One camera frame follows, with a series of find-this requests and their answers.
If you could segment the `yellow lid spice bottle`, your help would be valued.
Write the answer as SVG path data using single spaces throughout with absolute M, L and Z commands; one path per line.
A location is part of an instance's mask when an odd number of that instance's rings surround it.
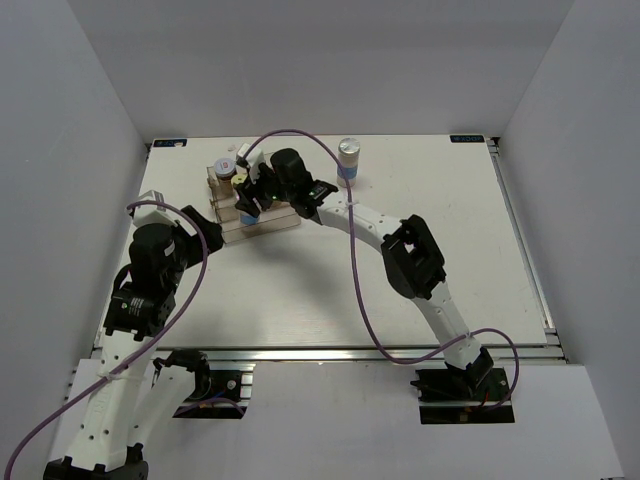
M 242 174 L 242 173 L 237 173 L 236 175 L 234 175 L 231 179 L 231 185 L 234 188 L 238 188 L 239 186 L 241 186 L 247 179 L 247 175 L 246 174 Z

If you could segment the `dark jar silver lid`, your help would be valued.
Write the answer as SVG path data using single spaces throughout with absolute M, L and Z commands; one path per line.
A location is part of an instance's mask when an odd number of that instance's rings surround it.
M 214 174 L 222 197 L 230 197 L 233 194 L 231 184 L 236 175 L 236 163 L 230 158 L 220 158 L 214 163 Z

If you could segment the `tall silver lid shaker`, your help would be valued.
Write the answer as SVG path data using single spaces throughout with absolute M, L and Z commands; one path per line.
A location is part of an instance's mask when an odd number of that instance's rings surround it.
M 356 138 L 347 137 L 340 140 L 338 145 L 337 182 L 341 187 L 354 186 L 358 172 L 360 142 Z

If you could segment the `silver lid blue-label shaker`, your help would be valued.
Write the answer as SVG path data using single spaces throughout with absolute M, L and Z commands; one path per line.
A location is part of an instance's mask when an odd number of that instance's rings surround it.
M 244 237 L 252 237 L 259 234 L 259 218 L 251 216 L 250 214 L 240 211 L 239 212 L 240 233 Z

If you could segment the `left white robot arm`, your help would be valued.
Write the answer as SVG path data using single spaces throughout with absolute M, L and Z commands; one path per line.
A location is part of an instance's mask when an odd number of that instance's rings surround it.
M 96 385 L 83 392 L 88 403 L 80 426 L 66 453 L 46 465 L 46 479 L 147 478 L 152 436 L 185 400 L 211 389 L 204 353 L 153 355 L 186 311 L 175 301 L 184 272 L 207 269 L 209 255 L 224 245 L 222 229 L 192 206 L 139 200 L 131 210 L 130 261 L 114 282 Z

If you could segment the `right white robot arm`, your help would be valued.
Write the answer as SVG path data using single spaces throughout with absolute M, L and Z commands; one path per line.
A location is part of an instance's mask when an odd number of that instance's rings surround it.
M 348 200 L 336 186 L 314 179 L 291 148 L 266 159 L 260 149 L 244 144 L 236 163 L 248 173 L 236 188 L 238 210 L 257 217 L 274 203 L 284 202 L 299 217 L 353 234 L 375 249 L 393 290 L 414 303 L 444 347 L 453 390 L 472 399 L 486 389 L 493 360 L 471 336 L 452 299 L 444 256 L 424 219 L 418 215 L 398 219 Z

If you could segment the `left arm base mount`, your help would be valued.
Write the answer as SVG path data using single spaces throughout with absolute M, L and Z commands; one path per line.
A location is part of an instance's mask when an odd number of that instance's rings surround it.
M 164 373 L 172 375 L 184 369 L 192 380 L 193 391 L 174 413 L 174 418 L 187 419 L 242 419 L 246 406 L 242 406 L 241 370 L 212 370 L 204 352 L 194 349 L 172 351 L 166 358 L 156 357 L 153 383 Z

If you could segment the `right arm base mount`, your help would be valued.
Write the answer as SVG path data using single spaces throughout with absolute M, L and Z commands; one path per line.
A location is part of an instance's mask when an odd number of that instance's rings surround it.
M 422 425 L 513 424 L 506 395 L 510 384 L 503 368 L 493 368 L 476 390 L 457 383 L 446 369 L 416 370 L 410 385 L 418 397 Z

